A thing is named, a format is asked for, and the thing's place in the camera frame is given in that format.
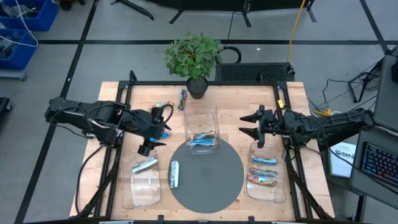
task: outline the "green leaves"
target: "green leaves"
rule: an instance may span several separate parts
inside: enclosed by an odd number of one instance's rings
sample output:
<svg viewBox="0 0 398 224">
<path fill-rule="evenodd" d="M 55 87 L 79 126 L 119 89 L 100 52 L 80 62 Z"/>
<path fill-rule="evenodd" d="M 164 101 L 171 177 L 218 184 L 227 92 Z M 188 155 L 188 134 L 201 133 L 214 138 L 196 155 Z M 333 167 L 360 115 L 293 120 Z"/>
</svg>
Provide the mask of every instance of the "green leaves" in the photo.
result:
<svg viewBox="0 0 398 224">
<path fill-rule="evenodd" d="M 180 77 L 209 77 L 216 64 L 221 63 L 219 40 L 211 37 L 192 35 L 190 32 L 180 40 L 173 41 L 164 51 L 166 67 L 170 74 Z"/>
</svg>

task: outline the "gray circular mat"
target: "gray circular mat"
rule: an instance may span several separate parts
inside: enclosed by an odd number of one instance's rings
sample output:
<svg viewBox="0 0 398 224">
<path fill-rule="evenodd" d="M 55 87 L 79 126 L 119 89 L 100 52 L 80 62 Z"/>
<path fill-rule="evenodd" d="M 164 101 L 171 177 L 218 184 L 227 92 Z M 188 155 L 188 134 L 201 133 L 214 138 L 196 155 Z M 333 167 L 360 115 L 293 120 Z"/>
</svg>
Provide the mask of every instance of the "gray circular mat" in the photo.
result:
<svg viewBox="0 0 398 224">
<path fill-rule="evenodd" d="M 185 208 L 200 213 L 218 212 L 238 197 L 244 180 L 243 165 L 226 141 L 221 140 L 221 148 L 207 155 L 192 155 L 183 143 L 172 159 L 178 161 L 180 169 L 178 188 L 171 191 Z"/>
</svg>

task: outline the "potted plant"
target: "potted plant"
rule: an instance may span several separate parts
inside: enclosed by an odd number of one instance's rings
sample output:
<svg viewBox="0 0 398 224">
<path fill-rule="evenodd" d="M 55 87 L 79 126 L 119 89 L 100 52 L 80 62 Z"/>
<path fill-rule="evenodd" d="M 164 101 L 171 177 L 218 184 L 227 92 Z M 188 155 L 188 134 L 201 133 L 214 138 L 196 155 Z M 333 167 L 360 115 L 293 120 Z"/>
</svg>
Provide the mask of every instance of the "potted plant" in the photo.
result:
<svg viewBox="0 0 398 224">
<path fill-rule="evenodd" d="M 165 50 L 164 60 L 170 75 L 189 77 L 187 89 L 194 99 L 205 95 L 207 79 L 216 61 L 221 61 L 220 41 L 211 37 L 188 33 L 181 40 L 175 40 Z"/>
</svg>

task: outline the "black plant pot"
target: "black plant pot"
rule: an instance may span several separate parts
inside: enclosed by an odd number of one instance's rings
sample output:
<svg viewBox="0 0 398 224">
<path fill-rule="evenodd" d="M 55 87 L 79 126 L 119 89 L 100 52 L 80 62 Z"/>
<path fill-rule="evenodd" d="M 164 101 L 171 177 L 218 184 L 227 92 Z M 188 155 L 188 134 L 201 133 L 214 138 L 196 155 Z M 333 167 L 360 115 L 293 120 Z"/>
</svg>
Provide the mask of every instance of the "black plant pot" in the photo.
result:
<svg viewBox="0 0 398 224">
<path fill-rule="evenodd" d="M 208 85 L 206 78 L 189 78 L 187 81 L 187 89 L 194 99 L 202 98 L 206 93 Z"/>
</svg>

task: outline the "gray floor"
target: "gray floor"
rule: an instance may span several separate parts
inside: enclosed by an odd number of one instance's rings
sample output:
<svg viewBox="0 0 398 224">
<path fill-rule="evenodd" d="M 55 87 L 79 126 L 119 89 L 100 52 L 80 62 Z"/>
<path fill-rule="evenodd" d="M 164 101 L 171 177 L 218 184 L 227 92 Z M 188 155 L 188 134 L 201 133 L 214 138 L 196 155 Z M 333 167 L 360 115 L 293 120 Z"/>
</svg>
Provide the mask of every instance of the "gray floor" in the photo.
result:
<svg viewBox="0 0 398 224">
<path fill-rule="evenodd" d="M 177 12 L 145 1 L 132 0 L 153 13 L 155 20 L 132 9 L 109 1 L 99 1 L 88 40 L 167 40 L 190 30 L 228 36 L 230 12 L 186 11 L 168 23 Z M 79 40 L 93 0 L 85 6 L 74 4 L 70 12 L 59 11 L 48 32 L 35 32 L 40 40 Z M 398 40 L 396 0 L 367 0 L 374 20 L 385 40 Z M 242 16 L 234 15 L 230 39 L 288 40 L 296 9 L 251 12 L 252 27 Z M 377 40 L 359 0 L 316 0 L 312 23 L 303 12 L 296 40 Z M 233 45 L 242 51 L 242 62 L 284 62 L 287 45 Z M 58 96 L 70 69 L 77 45 L 40 45 L 26 68 L 28 79 L 0 80 L 0 96 L 12 100 L 14 110 L 0 129 L 0 217 L 1 223 L 13 223 L 41 150 L 48 124 L 44 112 L 49 99 Z M 68 99 L 95 101 L 101 82 L 125 80 L 134 70 L 139 80 L 181 80 L 170 76 L 162 61 L 165 45 L 84 45 L 68 92 Z M 223 52 L 224 63 L 234 62 L 235 55 Z M 349 80 L 383 56 L 379 45 L 294 45 L 292 65 L 296 80 L 304 82 L 307 96 L 316 104 L 323 102 L 326 79 Z M 331 83 L 328 99 L 348 89 L 345 83 Z M 364 100 L 374 96 L 366 92 Z M 363 105 L 368 108 L 372 101 Z M 330 103 L 330 108 L 348 111 L 356 106 L 349 94 Z M 347 140 L 355 143 L 355 138 Z M 30 203 L 25 222 L 67 218 L 75 191 L 86 141 L 64 130 L 56 130 L 49 154 Z M 358 197 L 333 184 L 329 185 L 336 216 L 352 216 Z M 392 223 L 397 210 L 369 199 L 365 221 Z"/>
</svg>

